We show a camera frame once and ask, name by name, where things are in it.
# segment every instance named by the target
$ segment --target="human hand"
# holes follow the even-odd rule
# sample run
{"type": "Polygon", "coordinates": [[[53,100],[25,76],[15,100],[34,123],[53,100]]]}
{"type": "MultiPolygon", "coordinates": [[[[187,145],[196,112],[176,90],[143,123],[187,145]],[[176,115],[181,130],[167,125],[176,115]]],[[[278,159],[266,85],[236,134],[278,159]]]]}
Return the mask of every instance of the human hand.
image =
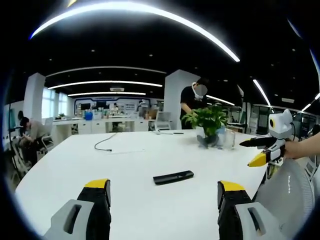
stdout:
{"type": "Polygon", "coordinates": [[[284,153],[285,159],[299,159],[305,156],[301,142],[291,141],[291,140],[286,141],[284,149],[285,149],[285,153],[284,153]]]}

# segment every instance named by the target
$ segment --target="ceiling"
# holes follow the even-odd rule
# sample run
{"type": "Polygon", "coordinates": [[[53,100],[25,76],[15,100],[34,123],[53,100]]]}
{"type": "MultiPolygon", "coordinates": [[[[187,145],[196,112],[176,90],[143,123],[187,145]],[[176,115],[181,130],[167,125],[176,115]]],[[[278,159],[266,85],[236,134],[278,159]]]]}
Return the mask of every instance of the ceiling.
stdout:
{"type": "MultiPolygon", "coordinates": [[[[253,104],[266,104],[255,87],[257,79],[271,105],[302,109],[319,93],[318,74],[310,48],[318,56],[317,40],[310,23],[312,7],[279,5],[273,1],[141,0],[179,15],[206,29],[239,58],[235,62],[218,46],[198,32],[168,18],[127,11],[96,11],[70,17],[49,26],[31,40],[30,35],[46,20],[66,11],[68,1],[36,1],[23,13],[22,47],[15,59],[11,99],[23,100],[27,79],[33,73],[48,76],[45,86],[84,81],[135,81],[165,84],[165,77],[181,69],[210,80],[208,94],[236,105],[241,104],[239,85],[253,104]],[[288,19],[298,29],[301,39],[288,19]],[[294,99],[294,103],[282,98],[294,99]]],[[[90,3],[78,0],[68,10],[90,3]]],[[[124,87],[125,92],[146,93],[163,98],[164,87],[136,84],[83,84],[56,88],[65,94],[108,92],[124,87]]],[[[320,114],[316,101],[307,112],[320,114]]]]}

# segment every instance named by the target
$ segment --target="person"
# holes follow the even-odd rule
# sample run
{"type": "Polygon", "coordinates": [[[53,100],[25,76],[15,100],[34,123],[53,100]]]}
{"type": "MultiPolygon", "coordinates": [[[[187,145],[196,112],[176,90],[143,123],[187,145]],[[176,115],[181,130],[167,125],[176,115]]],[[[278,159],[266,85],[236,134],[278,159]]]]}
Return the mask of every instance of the person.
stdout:
{"type": "Polygon", "coordinates": [[[21,121],[23,117],[24,117],[24,112],[20,110],[18,112],[18,120],[21,121]]]}
{"type": "Polygon", "coordinates": [[[312,136],[318,134],[319,132],[320,132],[320,125],[319,124],[314,125],[312,128],[312,136]]]}
{"type": "MultiPolygon", "coordinates": [[[[113,116],[114,115],[118,115],[119,114],[119,108],[117,106],[117,103],[113,104],[113,108],[111,108],[111,112],[110,112],[113,116]]],[[[119,122],[112,122],[112,130],[113,131],[117,131],[118,130],[118,125],[119,122]]]]}
{"type": "Polygon", "coordinates": [[[111,114],[117,115],[119,113],[119,108],[116,103],[113,104],[113,108],[111,108],[111,114]]]}
{"type": "Polygon", "coordinates": [[[22,121],[23,121],[24,118],[26,118],[26,117],[24,116],[24,112],[20,110],[20,111],[18,112],[18,120],[20,121],[20,124],[19,124],[19,126],[20,126],[20,128],[19,128],[19,135],[20,135],[20,137],[22,137],[22,136],[23,136],[23,133],[24,133],[24,129],[23,129],[23,127],[22,127],[22,121]]]}
{"type": "Polygon", "coordinates": [[[300,159],[320,155],[320,132],[303,141],[286,141],[284,158],[300,159]]]}
{"type": "Polygon", "coordinates": [[[21,124],[23,130],[29,132],[29,135],[23,133],[19,142],[22,157],[26,163],[30,162],[33,167],[37,163],[37,150],[44,147],[41,138],[47,135],[48,131],[41,122],[29,120],[27,117],[22,118],[21,124]]]}
{"type": "Polygon", "coordinates": [[[196,93],[195,89],[199,85],[208,85],[209,80],[201,77],[197,82],[194,82],[191,86],[186,86],[181,92],[180,105],[181,105],[181,128],[192,129],[191,123],[182,120],[183,116],[191,113],[193,109],[201,109],[207,107],[207,97],[201,96],[196,93]]]}

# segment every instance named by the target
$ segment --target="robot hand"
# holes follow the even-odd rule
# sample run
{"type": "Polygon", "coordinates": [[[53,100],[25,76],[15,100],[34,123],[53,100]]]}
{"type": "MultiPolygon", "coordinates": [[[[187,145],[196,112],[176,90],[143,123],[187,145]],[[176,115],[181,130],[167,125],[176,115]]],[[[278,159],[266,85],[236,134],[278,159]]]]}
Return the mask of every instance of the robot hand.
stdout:
{"type": "Polygon", "coordinates": [[[249,167],[260,167],[270,161],[277,161],[285,154],[286,139],[292,135],[292,116],[288,109],[283,113],[270,114],[268,120],[269,133],[240,143],[244,147],[264,148],[249,162],[249,167]]]}

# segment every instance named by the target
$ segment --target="blue container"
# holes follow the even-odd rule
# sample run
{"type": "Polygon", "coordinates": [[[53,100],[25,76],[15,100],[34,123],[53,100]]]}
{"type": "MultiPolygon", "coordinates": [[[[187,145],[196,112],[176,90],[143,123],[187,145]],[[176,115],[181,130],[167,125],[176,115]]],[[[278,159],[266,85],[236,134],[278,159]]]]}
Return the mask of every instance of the blue container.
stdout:
{"type": "Polygon", "coordinates": [[[85,113],[85,115],[84,115],[84,119],[86,120],[86,121],[91,121],[92,120],[92,118],[93,118],[93,114],[92,114],[92,112],[86,112],[85,113]]]}

